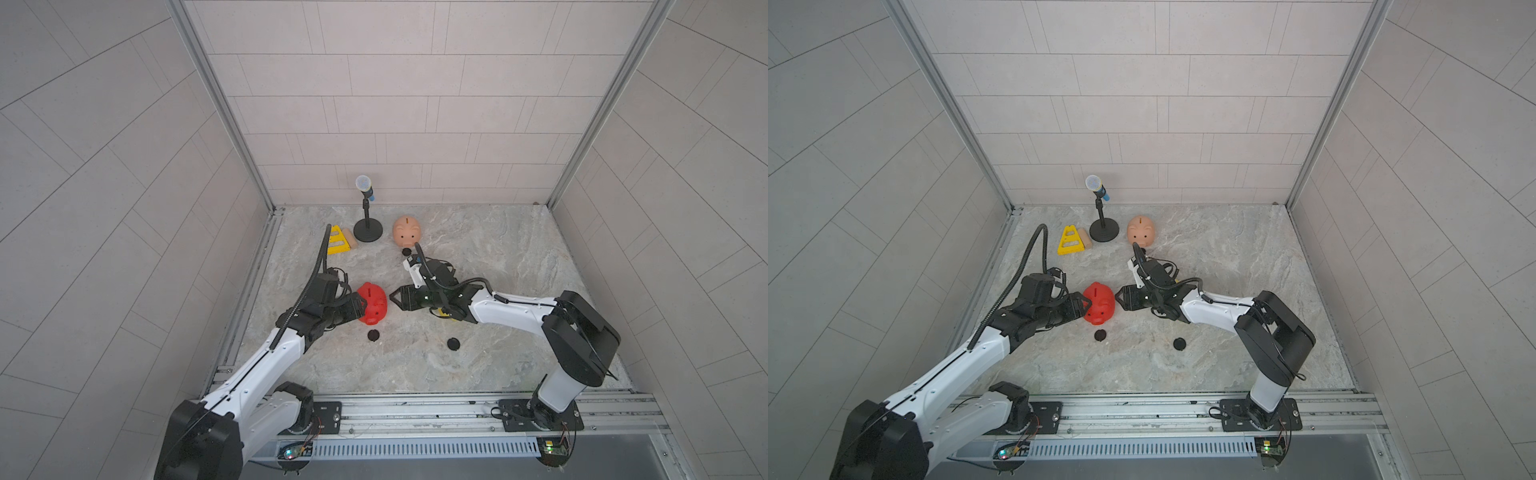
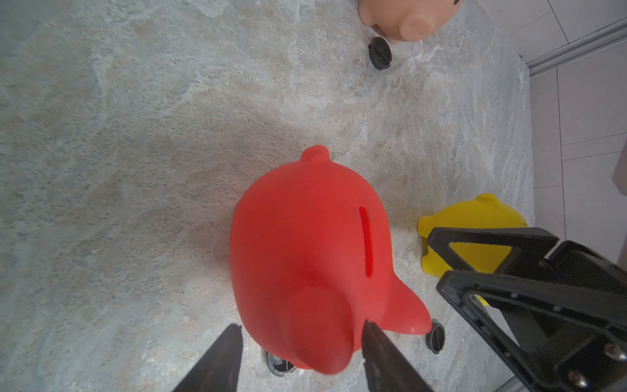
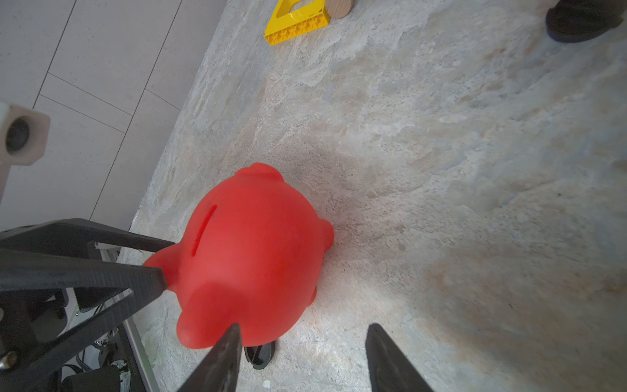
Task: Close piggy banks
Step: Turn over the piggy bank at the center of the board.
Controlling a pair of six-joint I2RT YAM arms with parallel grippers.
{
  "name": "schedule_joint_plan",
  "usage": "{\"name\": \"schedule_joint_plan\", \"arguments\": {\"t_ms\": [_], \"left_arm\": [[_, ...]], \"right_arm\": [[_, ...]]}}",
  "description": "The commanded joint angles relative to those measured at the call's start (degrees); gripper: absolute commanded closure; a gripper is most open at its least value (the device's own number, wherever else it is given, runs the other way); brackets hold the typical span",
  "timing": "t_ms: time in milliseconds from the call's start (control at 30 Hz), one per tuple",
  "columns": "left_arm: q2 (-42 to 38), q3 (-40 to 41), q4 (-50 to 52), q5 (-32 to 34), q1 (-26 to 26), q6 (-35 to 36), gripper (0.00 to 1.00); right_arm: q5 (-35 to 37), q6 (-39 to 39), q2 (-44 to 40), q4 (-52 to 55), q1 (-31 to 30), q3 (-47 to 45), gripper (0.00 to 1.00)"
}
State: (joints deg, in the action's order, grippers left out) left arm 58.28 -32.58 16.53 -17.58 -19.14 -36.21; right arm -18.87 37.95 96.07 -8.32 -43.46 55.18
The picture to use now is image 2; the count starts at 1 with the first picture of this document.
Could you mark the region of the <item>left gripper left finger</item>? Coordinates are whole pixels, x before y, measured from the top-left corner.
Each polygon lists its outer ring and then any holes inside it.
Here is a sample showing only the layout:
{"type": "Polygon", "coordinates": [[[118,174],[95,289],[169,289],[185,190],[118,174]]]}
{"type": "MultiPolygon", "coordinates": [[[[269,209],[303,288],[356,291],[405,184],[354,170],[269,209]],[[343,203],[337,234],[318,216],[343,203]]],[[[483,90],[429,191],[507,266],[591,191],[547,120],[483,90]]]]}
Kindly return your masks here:
{"type": "Polygon", "coordinates": [[[242,327],[232,323],[173,390],[235,392],[243,357],[242,327]]]}

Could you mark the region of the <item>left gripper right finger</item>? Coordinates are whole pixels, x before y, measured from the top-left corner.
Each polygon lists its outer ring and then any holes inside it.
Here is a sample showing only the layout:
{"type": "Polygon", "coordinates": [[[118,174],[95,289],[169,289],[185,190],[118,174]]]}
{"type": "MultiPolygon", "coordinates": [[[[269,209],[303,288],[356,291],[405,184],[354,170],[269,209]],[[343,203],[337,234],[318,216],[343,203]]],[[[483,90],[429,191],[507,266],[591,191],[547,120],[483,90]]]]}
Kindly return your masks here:
{"type": "Polygon", "coordinates": [[[376,323],[365,321],[361,340],[363,365],[370,392],[433,392],[376,323]]]}

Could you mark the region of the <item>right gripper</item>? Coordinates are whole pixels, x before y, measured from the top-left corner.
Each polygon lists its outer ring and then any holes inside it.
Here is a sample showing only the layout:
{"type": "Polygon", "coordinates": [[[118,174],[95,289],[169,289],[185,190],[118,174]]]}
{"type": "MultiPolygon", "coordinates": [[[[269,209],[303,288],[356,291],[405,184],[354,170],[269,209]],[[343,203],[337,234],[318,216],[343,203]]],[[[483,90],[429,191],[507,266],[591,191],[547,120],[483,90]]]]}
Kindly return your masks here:
{"type": "Polygon", "coordinates": [[[453,269],[439,280],[438,293],[526,390],[624,391],[626,272],[572,241],[544,259],[558,241],[538,227],[436,227],[427,238],[453,269]],[[480,274],[454,243],[504,246],[510,253],[496,274],[480,274]]]}

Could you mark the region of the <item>red piggy bank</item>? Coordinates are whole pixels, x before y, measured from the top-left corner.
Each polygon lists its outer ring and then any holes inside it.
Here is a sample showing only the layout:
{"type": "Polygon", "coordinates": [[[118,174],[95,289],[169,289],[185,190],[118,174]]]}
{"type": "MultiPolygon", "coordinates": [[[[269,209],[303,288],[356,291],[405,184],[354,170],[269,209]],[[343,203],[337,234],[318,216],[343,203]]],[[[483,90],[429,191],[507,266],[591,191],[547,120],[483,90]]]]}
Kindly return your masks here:
{"type": "Polygon", "coordinates": [[[229,257],[244,327],[297,367],[343,372],[362,346],[366,321],[407,335],[432,328],[423,301],[394,272],[378,194],[322,145],[244,193],[229,257]]]}

